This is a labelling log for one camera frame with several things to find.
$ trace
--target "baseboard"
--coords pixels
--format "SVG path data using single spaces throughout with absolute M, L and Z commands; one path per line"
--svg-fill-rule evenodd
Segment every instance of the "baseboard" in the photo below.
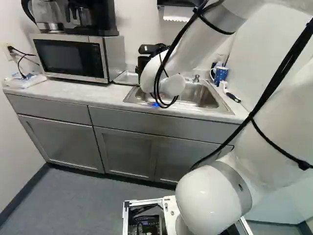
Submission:
M 48 172 L 49 165 L 44 164 L 38 172 L 27 182 L 27 184 L 21 189 L 21 191 L 12 199 L 12 201 L 4 208 L 0 213 L 0 228 L 7 221 L 13 211 L 21 204 L 21 202 L 32 191 L 35 185 L 42 179 L 42 177 Z
M 155 187 L 155 188 L 163 188 L 167 190 L 172 190 L 174 191 L 176 188 L 176 185 L 168 185 L 165 183 L 159 183 L 159 182 L 151 182 L 151 181 L 146 181 L 146 180 L 140 180 L 136 178 L 130 178 L 126 176 L 119 176 L 119 175 L 112 175 L 112 174 L 102 174 L 102 173 L 97 173 L 97 172 L 92 172 L 92 171 L 86 171 L 86 170 L 81 170 L 81 169 L 76 169 L 68 166 L 62 166 L 62 165 L 55 165 L 55 164 L 49 164 L 51 168 L 58 169 L 58 170 L 64 170 L 76 174 L 81 174 L 81 175 L 88 175 L 91 177 L 97 177 L 97 178 L 102 178 L 102 179 L 111 179 L 111 180 L 117 180 L 117 181 L 123 181 L 131 184 L 137 184 L 137 185 L 145 185 L 149 187 Z
M 299 224 L 270 223 L 270 222 L 262 222 L 262 221 L 256 221 L 256 220 L 247 220 L 247 221 L 252 222 L 252 223 L 256 223 L 256 224 L 297 227 L 302 235 L 313 235 L 311 229 L 309 228 L 308 224 L 305 221 L 303 221 L 302 223 L 299 223 Z

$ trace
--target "cabinet door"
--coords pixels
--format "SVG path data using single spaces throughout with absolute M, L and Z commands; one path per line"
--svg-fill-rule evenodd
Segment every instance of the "cabinet door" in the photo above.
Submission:
M 218 146 L 219 144 L 200 141 L 158 138 L 155 147 L 157 157 L 155 180 L 176 184 L 188 173 L 189 168 L 196 161 L 210 154 Z M 227 146 L 223 150 L 223 154 L 231 149 L 232 146 Z M 218 155 L 211 157 L 201 165 L 210 164 L 218 158 Z
M 100 127 L 94 129 L 107 173 L 153 180 L 155 136 Z
M 104 172 L 91 126 L 23 115 L 18 117 L 47 162 Z

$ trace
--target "mug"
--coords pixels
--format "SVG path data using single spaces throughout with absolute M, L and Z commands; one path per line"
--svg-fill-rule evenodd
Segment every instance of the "mug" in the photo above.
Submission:
M 213 69 L 216 69 L 215 77 L 213 78 L 211 72 Z M 213 80 L 214 84 L 218 87 L 220 85 L 221 81 L 225 81 L 228 75 L 228 68 L 217 66 L 216 68 L 213 68 L 210 70 L 210 77 Z

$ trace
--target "countertop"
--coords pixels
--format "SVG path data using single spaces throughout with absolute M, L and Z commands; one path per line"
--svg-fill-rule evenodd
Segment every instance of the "countertop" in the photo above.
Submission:
M 220 97 L 229 106 L 234 114 L 222 114 L 214 109 L 188 110 L 184 108 L 147 106 L 142 104 L 125 103 L 125 96 L 132 89 L 131 86 L 116 84 L 92 84 L 77 81 L 47 80 L 27 89 L 16 90 L 4 87 L 6 94 L 22 95 L 33 98 L 83 104 L 95 107 L 112 108 L 142 113 L 194 118 L 201 120 L 221 121 L 240 124 L 248 115 L 247 110 L 235 101 L 228 98 L 221 88 L 214 87 Z

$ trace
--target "stainless steel sink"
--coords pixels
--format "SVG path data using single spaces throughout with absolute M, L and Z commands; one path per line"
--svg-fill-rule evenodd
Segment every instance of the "stainless steel sink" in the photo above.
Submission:
M 170 103 L 173 99 L 167 95 L 161 97 L 165 103 Z M 144 93 L 140 87 L 133 87 L 125 97 L 124 102 L 154 106 L 156 104 L 155 99 L 150 94 Z M 211 84 L 204 80 L 195 83 L 187 81 L 184 91 L 172 107 L 199 111 L 210 109 L 215 112 L 232 113 L 223 99 L 211 87 Z

